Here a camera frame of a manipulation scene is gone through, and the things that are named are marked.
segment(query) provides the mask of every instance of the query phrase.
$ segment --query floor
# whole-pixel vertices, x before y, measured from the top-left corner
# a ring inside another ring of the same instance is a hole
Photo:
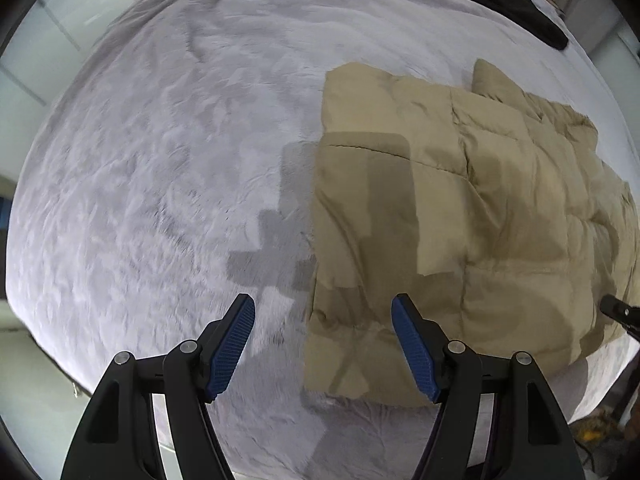
[[[38,0],[0,57],[0,175],[17,182],[51,104],[134,0]]]

